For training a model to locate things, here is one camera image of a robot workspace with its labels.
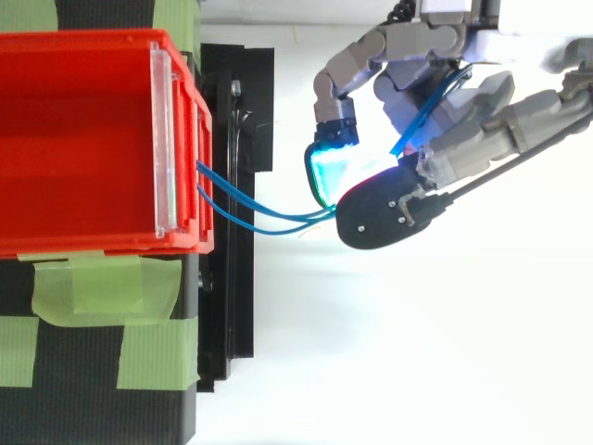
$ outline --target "green masking tape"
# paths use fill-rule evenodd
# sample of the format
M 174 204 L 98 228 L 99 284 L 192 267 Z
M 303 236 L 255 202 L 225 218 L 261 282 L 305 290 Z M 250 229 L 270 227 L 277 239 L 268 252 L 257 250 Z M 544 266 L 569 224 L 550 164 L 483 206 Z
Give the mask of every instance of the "green masking tape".
M 54 0 L 0 0 L 0 32 L 57 31 Z
M 197 318 L 124 328 L 118 389 L 185 391 L 197 380 Z
M 32 388 L 37 317 L 0 317 L 0 387 Z
M 166 30 L 182 52 L 194 51 L 196 0 L 156 0 L 153 28 Z
M 179 295 L 181 261 L 71 258 L 35 266 L 32 309 L 59 327 L 157 324 Z

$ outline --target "white background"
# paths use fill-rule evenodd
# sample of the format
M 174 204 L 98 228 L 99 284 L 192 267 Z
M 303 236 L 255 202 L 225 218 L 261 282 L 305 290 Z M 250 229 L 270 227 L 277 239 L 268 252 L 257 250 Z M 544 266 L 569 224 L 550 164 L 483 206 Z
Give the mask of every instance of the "white background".
M 365 30 L 204 27 L 206 42 L 276 47 L 274 173 L 258 177 L 261 202 L 315 210 L 302 167 L 312 80 Z M 539 70 L 515 74 L 517 100 L 560 87 Z M 355 98 L 361 139 L 391 147 L 372 89 Z M 198 396 L 192 443 L 593 443 L 592 134 L 391 248 L 349 250 L 330 223 L 258 236 L 256 359 Z

